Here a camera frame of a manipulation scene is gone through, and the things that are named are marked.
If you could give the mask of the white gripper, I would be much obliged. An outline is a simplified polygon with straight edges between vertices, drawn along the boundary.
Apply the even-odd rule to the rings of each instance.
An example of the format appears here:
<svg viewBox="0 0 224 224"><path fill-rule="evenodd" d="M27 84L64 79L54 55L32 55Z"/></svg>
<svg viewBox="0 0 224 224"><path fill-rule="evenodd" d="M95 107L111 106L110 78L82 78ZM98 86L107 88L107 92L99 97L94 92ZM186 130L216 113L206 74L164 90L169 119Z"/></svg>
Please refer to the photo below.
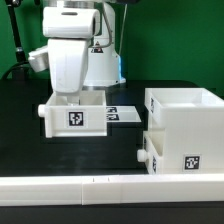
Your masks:
<svg viewBox="0 0 224 224"><path fill-rule="evenodd" d="M99 33L100 13L96 9L45 7L43 34L47 45L29 53L35 72L50 70L57 96L78 104L88 70L88 48Z"/></svg>

